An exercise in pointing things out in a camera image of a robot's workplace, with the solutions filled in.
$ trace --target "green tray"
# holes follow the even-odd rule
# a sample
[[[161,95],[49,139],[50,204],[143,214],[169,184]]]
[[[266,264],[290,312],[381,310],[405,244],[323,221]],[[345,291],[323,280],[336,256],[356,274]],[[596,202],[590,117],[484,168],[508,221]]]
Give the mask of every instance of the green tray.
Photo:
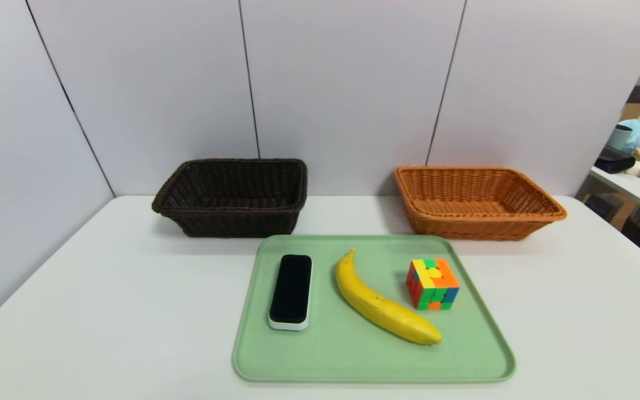
[[[461,284],[452,309],[420,311],[444,340],[434,346],[407,342],[354,311],[335,284],[334,267],[350,248],[363,281],[407,307],[409,264],[446,258]],[[309,325],[300,332],[268,326],[268,309],[284,254],[313,260]],[[257,382],[499,382],[515,372],[515,358],[447,241],[436,236],[292,236],[261,245],[239,325],[233,365]]]

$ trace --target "white wall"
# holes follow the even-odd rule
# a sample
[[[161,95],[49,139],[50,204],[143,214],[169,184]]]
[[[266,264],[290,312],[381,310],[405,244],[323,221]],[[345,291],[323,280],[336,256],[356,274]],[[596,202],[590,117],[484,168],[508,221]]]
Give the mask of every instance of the white wall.
[[[640,2],[469,0],[429,163],[572,195],[639,75]]]
[[[111,198],[26,3],[0,0],[0,305]]]
[[[311,194],[391,193],[424,164],[463,0],[241,0],[260,155]]]
[[[189,159],[258,157],[236,0],[30,0],[116,195]]]

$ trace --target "orange wicker basket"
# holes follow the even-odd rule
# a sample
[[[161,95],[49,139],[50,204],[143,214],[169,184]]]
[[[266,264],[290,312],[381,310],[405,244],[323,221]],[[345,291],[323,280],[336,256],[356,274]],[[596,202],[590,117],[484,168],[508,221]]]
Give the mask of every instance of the orange wicker basket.
[[[509,168],[399,167],[394,177],[417,233],[518,241],[567,218],[547,192]]]

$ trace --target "basket rim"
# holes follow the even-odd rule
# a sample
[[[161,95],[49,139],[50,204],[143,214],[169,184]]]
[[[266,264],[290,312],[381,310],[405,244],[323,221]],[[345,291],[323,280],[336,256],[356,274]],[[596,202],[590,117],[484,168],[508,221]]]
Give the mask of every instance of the basket rim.
[[[483,171],[505,171],[511,172],[518,176],[518,178],[524,180],[533,190],[538,192],[544,198],[549,200],[551,204],[557,208],[556,212],[551,213],[429,213],[421,210],[414,203],[414,199],[409,195],[409,190],[406,187],[406,183],[401,176],[401,173],[408,170],[483,170]],[[417,216],[429,218],[437,221],[465,221],[465,222],[543,222],[551,223],[555,221],[561,221],[567,218],[567,211],[559,204],[549,193],[539,187],[535,182],[528,178],[522,172],[508,167],[480,167],[480,166],[433,166],[433,165],[421,165],[421,166],[404,166],[398,167],[394,170],[394,180],[396,180],[399,186],[399,191],[404,199],[404,205],[407,207],[407,212],[413,213]]]
[[[174,185],[177,183],[179,177],[185,172],[187,167],[193,164],[213,164],[215,162],[223,162],[223,163],[233,163],[233,164],[281,164],[281,163],[290,163],[296,164],[300,168],[300,179],[301,179],[301,187],[299,198],[297,202],[292,203],[283,207],[274,207],[274,208],[254,208],[254,207],[169,207],[163,206],[163,202],[167,200],[168,195],[173,189]],[[203,216],[203,215],[260,215],[260,214],[268,214],[268,215],[278,215],[278,214],[290,214],[297,213],[305,205],[305,200],[307,199],[307,181],[308,181],[308,168],[305,165],[305,162],[301,159],[224,159],[224,158],[213,158],[213,159],[193,159],[189,161],[183,162],[174,173],[165,181],[160,188],[157,195],[154,197],[152,201],[152,210],[156,213],[160,213],[163,216]]]

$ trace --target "blue plastic bag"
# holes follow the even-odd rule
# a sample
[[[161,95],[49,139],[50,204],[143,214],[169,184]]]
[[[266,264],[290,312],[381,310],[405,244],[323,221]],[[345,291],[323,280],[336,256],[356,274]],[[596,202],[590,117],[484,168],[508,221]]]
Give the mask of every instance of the blue plastic bag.
[[[624,148],[621,149],[622,152],[630,154],[633,150],[637,148],[640,149],[640,122],[638,119],[627,119],[626,121],[619,122],[619,124],[632,129],[632,134],[629,135],[627,143],[624,145]]]

